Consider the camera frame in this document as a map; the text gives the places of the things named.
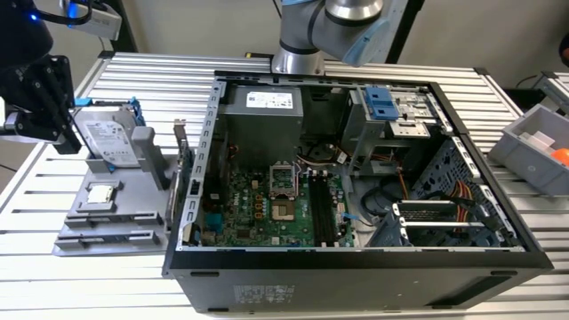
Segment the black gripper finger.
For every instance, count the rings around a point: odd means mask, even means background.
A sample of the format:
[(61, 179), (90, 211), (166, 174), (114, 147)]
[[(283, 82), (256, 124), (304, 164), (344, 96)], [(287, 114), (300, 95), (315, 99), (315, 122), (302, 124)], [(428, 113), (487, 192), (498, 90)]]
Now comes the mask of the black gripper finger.
[(75, 94), (71, 64), (67, 56), (49, 55), (34, 65), (33, 90), (41, 106), (47, 112), (46, 119), (63, 142), (55, 145), (59, 154), (78, 154), (82, 143), (74, 132)]
[(43, 112), (33, 113), (9, 104), (9, 140), (17, 142), (57, 142), (58, 130)]

